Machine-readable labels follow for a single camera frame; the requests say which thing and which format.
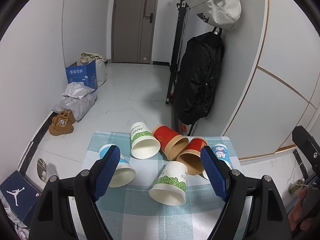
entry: green leaf pattern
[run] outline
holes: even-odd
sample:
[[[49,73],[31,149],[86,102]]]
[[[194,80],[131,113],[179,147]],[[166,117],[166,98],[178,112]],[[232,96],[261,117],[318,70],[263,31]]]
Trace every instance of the green leaf pattern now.
[[[152,133],[149,132],[149,131],[138,132],[138,133],[136,133],[136,134],[133,136],[133,138],[132,138],[132,140],[131,140],[131,143],[133,143],[133,142],[134,142],[136,139],[138,139],[139,137],[141,137],[141,136],[146,136],[146,135],[153,136]]]
[[[186,189],[187,189],[187,185],[183,181],[179,182],[177,177],[175,178],[169,178],[168,176],[161,177],[156,181],[156,184],[160,184],[160,183],[174,185],[178,188],[181,188],[184,192],[186,192]]]

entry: blue cardboard box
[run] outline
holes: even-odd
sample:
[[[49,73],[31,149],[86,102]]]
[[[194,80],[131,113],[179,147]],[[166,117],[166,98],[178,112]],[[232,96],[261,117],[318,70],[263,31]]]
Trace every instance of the blue cardboard box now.
[[[83,66],[70,66],[66,68],[68,83],[78,82],[85,86],[97,89],[96,61]]]
[[[40,199],[40,193],[19,171],[12,173],[1,185],[0,190],[12,211],[27,227]]]

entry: jordan logo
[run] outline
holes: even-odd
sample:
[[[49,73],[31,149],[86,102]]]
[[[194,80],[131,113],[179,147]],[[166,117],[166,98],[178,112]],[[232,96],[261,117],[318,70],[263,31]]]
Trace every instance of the jordan logo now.
[[[17,189],[17,190],[13,190],[12,192],[7,191],[7,193],[11,194],[14,196],[14,199],[16,201],[16,206],[18,207],[18,202],[17,202],[17,195],[24,190],[24,187],[22,189]]]

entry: table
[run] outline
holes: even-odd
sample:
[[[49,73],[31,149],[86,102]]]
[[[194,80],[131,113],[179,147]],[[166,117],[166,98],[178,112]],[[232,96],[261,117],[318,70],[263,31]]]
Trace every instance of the table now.
[[[204,138],[210,147],[216,143],[226,145],[232,168],[242,171],[228,137]],[[105,144],[117,145],[137,172],[131,183],[120,188],[108,188],[106,194],[96,203],[114,240],[207,239],[225,204],[215,195],[208,180],[200,175],[188,175],[186,203],[181,206],[160,204],[151,199],[148,191],[168,163],[165,155],[160,151],[149,159],[138,160],[131,155],[129,133],[97,131],[88,146],[83,169],[90,169],[99,159],[99,150]],[[70,205],[79,239],[86,239],[76,216],[75,201]],[[247,214],[244,209],[234,239],[242,239],[246,221]]]

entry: human hand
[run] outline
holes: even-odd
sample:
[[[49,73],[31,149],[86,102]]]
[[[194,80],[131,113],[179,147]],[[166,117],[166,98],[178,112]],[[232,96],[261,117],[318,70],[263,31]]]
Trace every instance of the human hand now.
[[[302,202],[307,194],[307,190],[308,188],[306,187],[298,193],[299,200],[296,202],[293,209],[290,211],[288,215],[291,231],[294,231],[295,228],[297,227],[297,224],[300,223],[301,215],[302,215]],[[306,220],[304,220],[300,225],[300,229],[302,231],[307,231],[312,225],[313,220],[314,218],[307,218]]]

